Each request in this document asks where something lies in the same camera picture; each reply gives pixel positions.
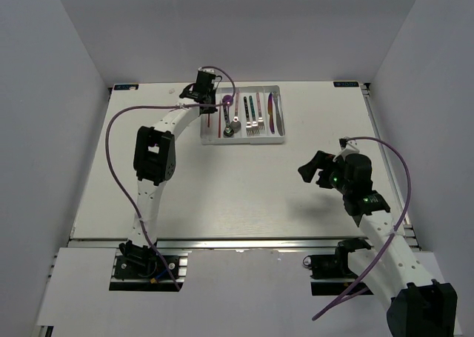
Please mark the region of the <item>teal handle fork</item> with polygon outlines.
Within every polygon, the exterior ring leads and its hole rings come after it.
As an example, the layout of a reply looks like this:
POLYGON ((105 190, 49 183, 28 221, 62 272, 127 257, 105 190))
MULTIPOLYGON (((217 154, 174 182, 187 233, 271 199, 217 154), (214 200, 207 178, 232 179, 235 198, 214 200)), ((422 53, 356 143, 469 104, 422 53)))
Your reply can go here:
POLYGON ((252 116, 252 127, 253 127, 253 135, 257 136, 259 134, 259 127, 258 127, 258 119, 256 117, 256 112, 253 104, 253 97, 250 96, 250 111, 252 116))

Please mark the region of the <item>black handle fork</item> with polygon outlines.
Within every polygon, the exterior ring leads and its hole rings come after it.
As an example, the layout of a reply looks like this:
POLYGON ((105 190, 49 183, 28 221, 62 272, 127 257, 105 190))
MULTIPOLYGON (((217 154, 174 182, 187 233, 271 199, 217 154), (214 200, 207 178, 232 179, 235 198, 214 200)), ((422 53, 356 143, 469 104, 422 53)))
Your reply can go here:
POLYGON ((250 120, 250 111, 247 103, 247 97, 244 97, 244 111, 245 111, 245 116, 246 116, 246 132, 247 136, 251 136, 253 134, 253 125, 250 120))

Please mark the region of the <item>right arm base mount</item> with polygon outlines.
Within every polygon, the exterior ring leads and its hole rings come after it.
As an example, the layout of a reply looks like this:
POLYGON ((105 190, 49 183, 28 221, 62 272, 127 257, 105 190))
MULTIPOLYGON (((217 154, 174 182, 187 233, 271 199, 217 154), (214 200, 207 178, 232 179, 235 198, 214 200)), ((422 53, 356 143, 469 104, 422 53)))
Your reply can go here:
POLYGON ((348 267, 350 253, 368 249, 370 244, 363 238, 349 238, 334 247, 312 249, 302 259, 302 266, 310 272, 312 296, 334 296, 342 293, 355 281, 357 274, 348 267))

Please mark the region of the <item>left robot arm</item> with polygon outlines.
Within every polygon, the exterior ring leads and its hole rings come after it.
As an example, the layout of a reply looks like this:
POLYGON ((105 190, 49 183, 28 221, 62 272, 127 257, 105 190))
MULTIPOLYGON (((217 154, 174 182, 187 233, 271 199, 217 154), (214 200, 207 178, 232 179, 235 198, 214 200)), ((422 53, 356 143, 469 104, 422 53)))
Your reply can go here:
POLYGON ((164 188, 176 170, 176 140, 199 116, 213 114, 221 106, 216 102, 216 71, 215 67, 200 67, 196 80, 180 93, 182 102, 163 106, 167 113, 162 119, 141 126, 137 131, 133 154, 136 197, 133 198, 123 185, 119 186, 132 204, 135 215, 131 235, 119 249, 141 277, 152 275, 161 259, 156 247, 157 219, 164 188))

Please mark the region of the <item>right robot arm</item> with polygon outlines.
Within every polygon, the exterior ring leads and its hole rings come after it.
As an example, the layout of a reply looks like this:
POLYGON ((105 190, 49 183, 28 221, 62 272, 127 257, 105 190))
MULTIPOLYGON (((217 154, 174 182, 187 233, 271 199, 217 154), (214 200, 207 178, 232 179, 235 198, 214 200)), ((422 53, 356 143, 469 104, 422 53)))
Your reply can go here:
POLYGON ((437 281, 394 227, 389 204, 373 189, 371 160, 318 151, 298 173, 307 183, 340 192, 365 235, 340 241, 332 256, 312 256, 314 278, 353 277, 364 284, 383 305, 392 336, 454 336, 457 293, 437 281))

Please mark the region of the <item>black handle spoon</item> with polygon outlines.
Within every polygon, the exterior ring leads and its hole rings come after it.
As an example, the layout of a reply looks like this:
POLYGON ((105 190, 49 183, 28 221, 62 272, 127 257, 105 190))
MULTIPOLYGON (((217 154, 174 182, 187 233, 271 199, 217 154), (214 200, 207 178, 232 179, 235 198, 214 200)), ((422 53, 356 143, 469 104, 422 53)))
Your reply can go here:
POLYGON ((223 136, 226 138, 231 138, 234 136, 234 129, 230 126, 228 106, 223 106, 223 114, 224 114, 224 122, 225 122, 223 136))

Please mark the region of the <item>pink handle spoon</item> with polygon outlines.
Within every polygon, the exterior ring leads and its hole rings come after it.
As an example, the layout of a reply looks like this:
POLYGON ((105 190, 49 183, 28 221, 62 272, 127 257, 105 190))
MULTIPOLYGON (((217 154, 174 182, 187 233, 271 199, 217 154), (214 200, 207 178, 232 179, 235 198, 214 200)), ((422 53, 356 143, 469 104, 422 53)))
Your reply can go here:
POLYGON ((238 109, 239 109, 239 92, 236 93, 234 98, 234 116, 233 120, 230 122, 230 127, 233 129, 235 133, 238 133, 241 129, 241 122, 238 117, 238 109))

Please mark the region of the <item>pink handle fork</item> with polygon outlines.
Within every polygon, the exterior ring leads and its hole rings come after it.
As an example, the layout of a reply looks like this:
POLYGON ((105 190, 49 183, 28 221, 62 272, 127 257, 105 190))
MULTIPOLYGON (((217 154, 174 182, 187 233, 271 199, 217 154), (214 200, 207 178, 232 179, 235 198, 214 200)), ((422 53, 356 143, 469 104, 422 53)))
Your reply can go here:
POLYGON ((266 130, 265 130, 265 123, 264 123, 260 93, 256 93, 256 101, 257 101, 257 109, 258 109, 258 128, 259 128, 260 134, 264 135, 266 133, 266 130))

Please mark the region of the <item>iridescent rainbow knife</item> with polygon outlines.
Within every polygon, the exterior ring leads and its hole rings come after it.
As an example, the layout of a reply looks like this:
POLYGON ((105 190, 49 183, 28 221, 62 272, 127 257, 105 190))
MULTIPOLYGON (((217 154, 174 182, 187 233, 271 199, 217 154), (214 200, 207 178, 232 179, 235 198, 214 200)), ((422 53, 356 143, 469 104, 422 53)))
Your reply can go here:
POLYGON ((268 112, 268 116, 269 116, 269 128, 270 128, 270 132, 272 134, 274 134, 276 132, 276 130, 275 130, 275 116, 274 116, 275 109, 276 109, 275 98, 274 98, 273 93, 270 93, 269 96, 268 96, 268 100, 267 100, 267 112, 268 112))

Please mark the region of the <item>iridescent purple spoon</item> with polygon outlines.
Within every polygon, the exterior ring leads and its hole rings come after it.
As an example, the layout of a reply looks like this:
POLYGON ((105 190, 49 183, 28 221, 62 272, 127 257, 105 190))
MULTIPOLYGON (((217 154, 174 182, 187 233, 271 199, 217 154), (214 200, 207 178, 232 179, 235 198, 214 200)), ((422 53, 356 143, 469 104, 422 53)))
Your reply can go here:
POLYGON ((232 104, 232 102, 233 102, 233 98, 231 95, 225 95, 222 98, 223 106, 228 106, 229 117, 230 117, 230 105, 232 104))

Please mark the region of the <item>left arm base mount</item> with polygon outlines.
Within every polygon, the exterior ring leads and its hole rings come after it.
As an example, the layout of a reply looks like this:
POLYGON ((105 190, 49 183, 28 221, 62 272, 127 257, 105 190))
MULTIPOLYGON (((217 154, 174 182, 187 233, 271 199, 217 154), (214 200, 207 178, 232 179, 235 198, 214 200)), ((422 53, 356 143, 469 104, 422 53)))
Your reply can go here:
POLYGON ((184 282, 181 271, 184 257, 171 254, 163 258, 148 246, 120 243, 109 291, 177 293, 184 282))

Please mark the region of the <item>silver ornate knife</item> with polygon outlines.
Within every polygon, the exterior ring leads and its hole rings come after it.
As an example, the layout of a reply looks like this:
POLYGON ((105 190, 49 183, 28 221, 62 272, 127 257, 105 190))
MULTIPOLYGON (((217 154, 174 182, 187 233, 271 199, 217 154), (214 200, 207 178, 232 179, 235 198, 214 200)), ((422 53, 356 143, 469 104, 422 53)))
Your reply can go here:
POLYGON ((281 102, 279 95, 277 93, 273 94, 273 100, 275 103, 275 109, 276 109, 276 126, 277 126, 277 131, 278 134, 283 137, 285 132, 284 132, 284 122, 283 122, 283 117, 282 117, 282 111, 281 111, 281 102))

